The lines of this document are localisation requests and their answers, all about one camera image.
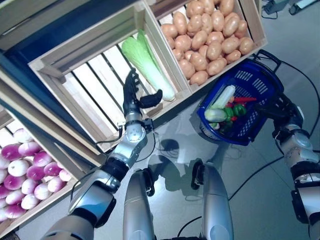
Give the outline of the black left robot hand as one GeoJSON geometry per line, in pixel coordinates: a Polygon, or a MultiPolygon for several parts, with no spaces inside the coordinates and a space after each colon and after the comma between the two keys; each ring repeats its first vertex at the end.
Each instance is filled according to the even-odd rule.
{"type": "Polygon", "coordinates": [[[123,115],[127,117],[130,113],[142,114],[140,109],[147,109],[156,107],[163,98],[163,91],[159,89],[155,94],[142,96],[137,99],[136,93],[138,92],[138,83],[136,80],[139,78],[136,69],[130,70],[123,86],[123,115]]]}

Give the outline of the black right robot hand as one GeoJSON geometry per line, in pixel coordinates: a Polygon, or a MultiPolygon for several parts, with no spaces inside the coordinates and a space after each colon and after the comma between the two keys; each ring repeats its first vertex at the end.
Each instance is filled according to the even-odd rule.
{"type": "Polygon", "coordinates": [[[274,120],[280,126],[297,125],[302,128],[304,118],[301,111],[282,92],[274,94],[267,103],[256,103],[254,109],[260,115],[274,120]]]}

